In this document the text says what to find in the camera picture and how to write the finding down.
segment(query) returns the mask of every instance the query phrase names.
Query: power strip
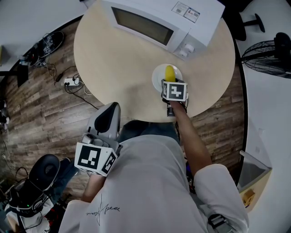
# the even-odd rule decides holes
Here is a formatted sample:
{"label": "power strip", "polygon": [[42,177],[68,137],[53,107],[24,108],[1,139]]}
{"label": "power strip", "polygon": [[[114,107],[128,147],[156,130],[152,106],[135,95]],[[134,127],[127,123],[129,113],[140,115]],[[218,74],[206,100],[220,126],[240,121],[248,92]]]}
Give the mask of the power strip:
{"label": "power strip", "polygon": [[66,78],[64,83],[67,83],[68,86],[78,86],[80,84],[80,78],[76,78],[75,81],[72,78]]}

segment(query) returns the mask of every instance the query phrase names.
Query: table top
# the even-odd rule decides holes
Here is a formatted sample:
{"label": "table top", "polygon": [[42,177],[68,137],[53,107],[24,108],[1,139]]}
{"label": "table top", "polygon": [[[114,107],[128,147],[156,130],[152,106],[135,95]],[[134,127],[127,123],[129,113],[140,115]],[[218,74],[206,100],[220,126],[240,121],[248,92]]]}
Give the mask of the table top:
{"label": "table top", "polygon": [[108,21],[97,0],[79,23],[74,57],[78,72],[103,104],[118,102],[123,116],[147,122],[171,122],[151,76],[160,64],[177,66],[188,84],[188,116],[211,107],[227,89],[235,66],[231,33],[223,19],[207,50],[183,61],[161,47]]}

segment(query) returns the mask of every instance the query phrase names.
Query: shirt sleeve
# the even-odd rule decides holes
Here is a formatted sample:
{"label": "shirt sleeve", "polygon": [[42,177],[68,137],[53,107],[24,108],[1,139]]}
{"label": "shirt sleeve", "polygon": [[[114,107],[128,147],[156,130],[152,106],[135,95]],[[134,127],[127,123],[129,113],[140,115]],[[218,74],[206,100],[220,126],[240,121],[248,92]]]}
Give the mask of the shirt sleeve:
{"label": "shirt sleeve", "polygon": [[194,176],[198,198],[214,213],[225,217],[238,232],[246,233],[249,219],[240,194],[227,168],[212,164]]}
{"label": "shirt sleeve", "polygon": [[89,205],[90,203],[80,200],[70,201],[60,224],[59,233],[78,233],[80,220]]}

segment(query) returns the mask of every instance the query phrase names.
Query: wooden floor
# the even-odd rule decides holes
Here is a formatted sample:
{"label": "wooden floor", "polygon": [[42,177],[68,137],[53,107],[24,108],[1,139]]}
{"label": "wooden floor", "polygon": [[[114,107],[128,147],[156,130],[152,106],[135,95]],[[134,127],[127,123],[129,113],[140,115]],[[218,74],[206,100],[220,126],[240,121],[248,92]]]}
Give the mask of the wooden floor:
{"label": "wooden floor", "polygon": [[[76,22],[62,31],[66,34],[64,45],[49,57],[55,64],[57,75],[73,66],[73,43]],[[11,118],[8,132],[0,135],[0,152],[6,156],[2,140],[5,140],[10,159],[16,169],[24,166],[28,171],[37,159],[47,153],[57,157],[74,157],[76,143],[81,140],[88,118],[95,109],[80,98],[64,90],[64,78],[77,73],[76,68],[65,72],[54,86],[54,80],[45,68],[31,68],[29,80],[20,88],[16,77],[9,77],[4,88],[7,111]],[[96,98],[78,92],[94,106],[101,106]],[[121,126],[130,119],[123,116]],[[232,174],[239,172],[239,151],[242,149],[244,131],[243,94],[238,66],[224,95],[210,109],[192,118],[193,125],[211,153],[214,163],[222,163]],[[4,159],[0,159],[0,176],[12,177],[16,169],[9,170]],[[75,176],[66,188],[73,198],[80,198],[88,181],[84,172]]]}

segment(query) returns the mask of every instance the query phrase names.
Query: fan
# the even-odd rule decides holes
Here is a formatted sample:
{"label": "fan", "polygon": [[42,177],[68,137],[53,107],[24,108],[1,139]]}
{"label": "fan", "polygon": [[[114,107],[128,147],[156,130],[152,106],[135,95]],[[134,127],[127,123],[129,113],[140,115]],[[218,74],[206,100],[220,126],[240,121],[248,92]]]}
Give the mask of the fan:
{"label": "fan", "polygon": [[291,40],[277,33],[273,41],[263,41],[249,47],[242,55],[242,63],[249,68],[284,78],[291,78]]}

